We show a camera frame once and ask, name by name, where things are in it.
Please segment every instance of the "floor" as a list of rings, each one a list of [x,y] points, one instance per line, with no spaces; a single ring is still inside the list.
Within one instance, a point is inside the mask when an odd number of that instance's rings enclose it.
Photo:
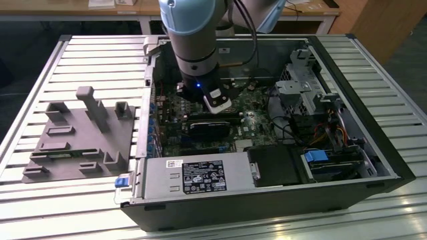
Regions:
[[[13,75],[12,83],[0,87],[0,141],[2,140],[26,95],[37,80],[60,35],[141,34],[137,22],[0,22],[0,61]],[[427,111],[427,17],[420,21],[385,70]],[[5,73],[0,69],[0,86]]]

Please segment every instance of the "power supply label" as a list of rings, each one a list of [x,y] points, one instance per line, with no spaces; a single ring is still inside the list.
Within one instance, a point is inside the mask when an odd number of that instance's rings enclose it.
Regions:
[[[184,194],[201,194],[227,190],[223,161],[181,164]]]

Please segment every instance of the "wooden desk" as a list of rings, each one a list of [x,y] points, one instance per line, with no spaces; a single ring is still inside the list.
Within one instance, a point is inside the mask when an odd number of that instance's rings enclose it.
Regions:
[[[150,21],[158,21],[158,0],[137,0],[133,6],[116,5],[110,9],[89,10],[89,0],[0,0],[0,21],[138,21],[141,33],[150,35]],[[320,22],[316,33],[327,34],[339,8],[329,8],[323,0],[311,0],[283,10],[279,21]]]
[[[140,24],[144,34],[146,34],[149,30],[149,21],[160,21],[160,7],[158,7],[158,0],[140,0],[140,11],[138,14],[146,16]],[[296,14],[293,5],[288,6],[288,8],[283,9],[281,17],[279,21],[315,21],[320,22],[320,25],[316,30],[316,34],[327,34],[333,20],[336,16],[340,15],[339,8],[329,8],[328,5],[324,3],[323,0],[311,0],[309,3],[297,4],[296,9],[301,12]]]
[[[0,0],[0,15],[137,15],[141,2],[138,0],[133,6],[116,5],[110,9],[90,10],[88,0]]]
[[[145,21],[133,6],[92,10],[89,0],[0,0],[0,21]]]

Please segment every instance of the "circuit board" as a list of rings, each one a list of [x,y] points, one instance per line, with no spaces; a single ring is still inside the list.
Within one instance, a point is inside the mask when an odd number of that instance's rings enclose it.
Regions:
[[[209,114],[200,103],[190,103],[174,94],[161,102],[160,131],[162,156],[181,156],[184,151],[219,150],[220,153],[237,152],[235,142],[251,140],[253,146],[277,143],[273,128],[267,118],[265,95],[260,89],[244,90],[240,96],[232,100],[231,108],[221,113],[233,114],[237,119],[229,128],[227,137],[215,141],[192,141],[186,132],[193,121],[186,121],[189,115]]]

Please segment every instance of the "blue clip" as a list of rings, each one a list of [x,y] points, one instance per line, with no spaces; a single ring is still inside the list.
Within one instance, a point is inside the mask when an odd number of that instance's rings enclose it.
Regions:
[[[129,186],[129,177],[118,177],[113,182],[114,188],[125,188]]]
[[[327,152],[323,150],[313,150],[308,151],[305,154],[307,162],[316,162],[316,161],[327,161],[329,160],[327,156]]]

